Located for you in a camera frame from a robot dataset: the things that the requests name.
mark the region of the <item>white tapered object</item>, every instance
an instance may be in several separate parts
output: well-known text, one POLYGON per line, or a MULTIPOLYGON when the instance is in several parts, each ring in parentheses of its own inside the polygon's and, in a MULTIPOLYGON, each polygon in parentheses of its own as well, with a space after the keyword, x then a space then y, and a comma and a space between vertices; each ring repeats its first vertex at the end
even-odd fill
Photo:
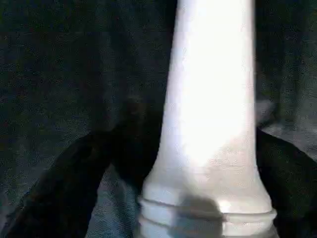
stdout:
POLYGON ((139 237, 270 237, 256 165, 251 0, 179 0, 139 237))

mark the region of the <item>ridged base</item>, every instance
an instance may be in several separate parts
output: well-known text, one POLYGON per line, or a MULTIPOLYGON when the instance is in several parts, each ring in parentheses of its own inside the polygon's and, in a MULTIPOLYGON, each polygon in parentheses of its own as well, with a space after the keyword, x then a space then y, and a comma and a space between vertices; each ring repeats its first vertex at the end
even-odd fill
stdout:
POLYGON ((141 199, 137 238, 278 238, 276 212, 221 214, 141 199))

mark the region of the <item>dark fabric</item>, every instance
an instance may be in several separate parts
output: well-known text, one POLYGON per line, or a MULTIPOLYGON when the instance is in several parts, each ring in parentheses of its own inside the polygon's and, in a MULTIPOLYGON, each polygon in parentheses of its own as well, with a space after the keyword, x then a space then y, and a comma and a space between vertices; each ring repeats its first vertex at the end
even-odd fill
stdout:
MULTIPOLYGON (((0 2, 1 228, 62 151, 124 120, 129 98, 146 105, 139 145, 157 134, 149 121, 162 115, 176 1, 0 2)), ((256 3, 258 122, 316 159, 316 1, 256 3)), ((151 164, 155 144, 132 161, 151 164)), ((137 193, 110 166, 87 237, 129 237, 137 193)))

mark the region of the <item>dark gray fabric background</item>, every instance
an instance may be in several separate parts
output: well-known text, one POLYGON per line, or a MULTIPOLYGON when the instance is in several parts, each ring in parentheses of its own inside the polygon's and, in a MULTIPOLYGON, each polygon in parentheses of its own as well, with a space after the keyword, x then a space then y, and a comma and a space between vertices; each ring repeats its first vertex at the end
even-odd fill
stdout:
MULTIPOLYGON (((162 110, 176 1, 0 2, 1 228, 75 139, 122 120, 127 97, 162 110)), ((317 159, 317 1, 256 9, 258 122, 317 159)), ((87 237, 129 237, 135 199, 111 167, 87 237)))

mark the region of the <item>black cloth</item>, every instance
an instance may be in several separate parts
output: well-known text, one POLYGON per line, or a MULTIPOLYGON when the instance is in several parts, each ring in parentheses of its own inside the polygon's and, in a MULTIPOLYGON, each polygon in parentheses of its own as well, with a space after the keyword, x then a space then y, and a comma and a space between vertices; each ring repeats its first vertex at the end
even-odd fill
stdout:
MULTIPOLYGON (((146 105, 146 136, 127 133, 136 146, 120 159, 153 162, 175 9, 176 0, 0 0, 0 229, 62 151, 117 127, 131 98, 146 105)), ((255 17, 258 122, 314 160, 315 9, 314 0, 259 0, 255 17)), ((88 238, 129 237, 136 225, 138 188, 126 177, 138 173, 118 168, 101 180, 88 238)))
MULTIPOLYGON (((152 120, 151 126, 159 128, 159 125, 158 119, 152 120)), ((149 161, 154 162, 157 148, 152 147, 152 156, 147 157, 147 147, 136 147, 138 143, 134 136, 137 133, 131 134, 134 128, 124 124, 111 132, 93 132, 75 141, 21 199, 9 216, 1 237, 85 237, 97 202, 99 184, 110 163, 140 194, 142 182, 152 168, 149 161), (146 158, 147 164, 136 158, 146 158)), ((158 147, 159 130, 157 132, 152 138, 157 139, 158 147)), ((280 238, 317 236, 314 225, 317 218, 317 164, 292 144, 259 129, 257 164, 277 210, 274 224, 280 238)), ((109 219, 112 217, 111 213, 107 215, 109 219)), ((133 230, 130 230, 129 237, 132 235, 133 230)))

